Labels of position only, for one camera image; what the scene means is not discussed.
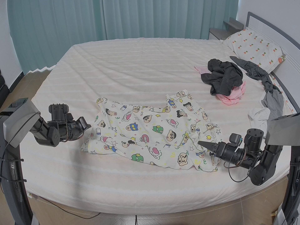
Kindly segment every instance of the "bed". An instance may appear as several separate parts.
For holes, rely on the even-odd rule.
[[[238,104],[226,106],[210,95],[210,86],[201,81],[194,66],[207,66],[212,58],[231,61],[231,55],[233,51],[218,40],[133,38],[78,44],[57,63],[32,102],[46,121],[51,119],[50,104],[65,103],[75,119],[84,116],[92,124],[99,112],[98,97],[163,107],[166,94],[187,89],[228,141],[231,133],[245,136],[250,128],[248,111],[260,107],[264,87],[243,71],[246,92]],[[294,95],[287,95],[296,105]],[[291,113],[285,103],[283,114]],[[20,145],[27,192],[83,210],[162,214],[238,199],[264,189],[289,171],[289,147],[284,147],[275,175],[258,187],[250,179],[233,182],[223,163],[217,172],[175,170],[135,163],[117,154],[81,152],[88,136],[87,131],[78,141],[51,148],[38,145],[28,133]],[[232,176],[240,180],[246,173],[235,169]]]

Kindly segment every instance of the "white headboard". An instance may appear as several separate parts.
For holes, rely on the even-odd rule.
[[[248,12],[246,27],[249,27],[279,45],[286,59],[272,72],[297,112],[300,112],[300,44],[293,38],[257,15]]]

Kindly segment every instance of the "curtain fold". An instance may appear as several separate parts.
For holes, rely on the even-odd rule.
[[[8,0],[24,73],[55,65],[74,44],[138,38],[208,39],[236,17],[238,0]]]

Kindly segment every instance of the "pillow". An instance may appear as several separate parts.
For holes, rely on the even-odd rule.
[[[272,72],[285,59],[281,47],[245,28],[223,41],[238,58],[251,61],[267,73]]]

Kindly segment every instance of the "tile floor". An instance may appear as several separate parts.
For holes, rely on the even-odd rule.
[[[5,100],[2,111],[11,102],[18,98],[33,98],[39,89],[49,70],[29,73],[22,78],[14,91]],[[275,182],[271,186],[257,193],[245,196],[231,202],[172,214],[139,215],[138,225],[161,224],[161,225],[270,225],[272,224],[271,213],[276,211],[283,201],[287,177]],[[35,212],[41,225],[132,225],[135,224],[134,215],[116,215],[102,213],[99,216],[84,220],[71,214],[65,213],[42,198],[33,195],[29,199],[31,208]],[[88,212],[65,205],[60,207],[83,217],[96,215],[96,212]],[[14,221],[9,211],[4,195],[0,192],[0,225],[13,225]]]

